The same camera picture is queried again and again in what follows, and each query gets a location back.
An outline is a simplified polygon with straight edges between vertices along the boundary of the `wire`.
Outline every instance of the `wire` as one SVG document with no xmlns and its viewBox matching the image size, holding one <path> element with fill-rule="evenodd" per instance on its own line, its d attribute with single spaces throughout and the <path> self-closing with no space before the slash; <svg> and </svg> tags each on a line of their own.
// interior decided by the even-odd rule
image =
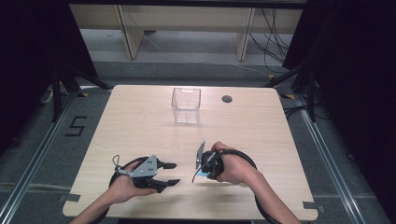
<svg viewBox="0 0 396 224">
<path fill-rule="evenodd" d="M 200 171 L 202 171 L 202 169 L 203 169 L 204 167 L 206 167 L 206 164 L 202 165 L 202 166 L 197 170 L 197 172 L 195 172 L 195 175 L 192 177 L 191 183 L 194 183 L 195 177 L 198 175 L 198 173 L 199 173 Z"/>
</svg>

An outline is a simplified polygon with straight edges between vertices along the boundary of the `forearm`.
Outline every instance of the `forearm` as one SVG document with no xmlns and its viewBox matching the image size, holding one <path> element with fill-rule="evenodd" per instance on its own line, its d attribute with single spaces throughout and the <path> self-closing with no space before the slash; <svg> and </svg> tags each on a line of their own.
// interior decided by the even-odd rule
<svg viewBox="0 0 396 224">
<path fill-rule="evenodd" d="M 246 184 L 251 188 L 260 202 L 262 209 L 280 223 L 300 223 L 298 218 L 280 200 L 260 172 L 247 176 Z"/>
<path fill-rule="evenodd" d="M 99 196 L 90 206 L 82 213 L 75 217 L 71 224 L 91 223 L 101 216 L 107 208 L 111 206 L 111 202 L 106 193 Z"/>
</svg>

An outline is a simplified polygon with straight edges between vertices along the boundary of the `human hand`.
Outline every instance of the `human hand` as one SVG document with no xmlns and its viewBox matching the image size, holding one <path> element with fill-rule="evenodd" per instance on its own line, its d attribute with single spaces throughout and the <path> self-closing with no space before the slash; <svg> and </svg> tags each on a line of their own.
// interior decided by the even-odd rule
<svg viewBox="0 0 396 224">
<path fill-rule="evenodd" d="M 126 167 L 125 170 L 132 171 L 140 161 L 136 161 Z M 135 196 L 145 196 L 156 193 L 156 189 L 140 189 L 134 185 L 132 178 L 127 175 L 120 175 L 117 177 L 110 188 L 105 192 L 109 199 L 109 203 L 125 203 Z"/>
<path fill-rule="evenodd" d="M 222 149 L 235 149 L 228 147 L 221 142 L 216 142 L 211 150 L 221 151 Z M 232 154 L 222 155 L 221 159 L 224 164 L 224 171 L 218 176 L 219 182 L 230 182 L 232 184 L 247 183 L 249 174 L 256 174 L 258 171 L 245 159 Z"/>
</svg>

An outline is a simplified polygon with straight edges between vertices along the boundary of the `light wood surface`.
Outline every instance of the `light wood surface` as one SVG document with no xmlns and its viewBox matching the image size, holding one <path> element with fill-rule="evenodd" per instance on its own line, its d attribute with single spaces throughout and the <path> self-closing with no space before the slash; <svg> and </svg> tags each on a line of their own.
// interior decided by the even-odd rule
<svg viewBox="0 0 396 224">
<path fill-rule="evenodd" d="M 218 140 L 249 155 L 290 210 L 300 220 L 313 220 L 316 209 L 288 123 L 273 89 L 194 87 L 202 91 L 199 124 L 174 122 L 173 86 L 117 86 L 92 138 L 64 214 L 78 215 L 108 186 L 120 165 L 155 154 L 174 162 L 174 170 L 160 169 L 158 180 L 181 179 L 163 193 L 133 198 L 111 206 L 109 217 L 180 219 L 263 219 L 250 189 L 196 176 L 195 156 L 202 141 L 205 151 Z M 230 95 L 231 103 L 221 97 Z"/>
</svg>

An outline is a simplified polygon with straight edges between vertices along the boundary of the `cabinet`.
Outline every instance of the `cabinet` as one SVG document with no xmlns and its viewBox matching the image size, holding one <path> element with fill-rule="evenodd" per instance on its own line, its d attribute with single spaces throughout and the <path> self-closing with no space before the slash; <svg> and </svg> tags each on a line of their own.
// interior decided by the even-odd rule
<svg viewBox="0 0 396 224">
<path fill-rule="evenodd" d="M 238 61 L 244 61 L 249 33 L 271 33 L 273 10 L 239 7 L 154 7 L 70 5 L 81 29 L 120 29 L 129 58 L 137 56 L 144 31 L 200 31 L 233 34 Z M 293 34 L 299 9 L 276 9 L 276 31 Z"/>
</svg>

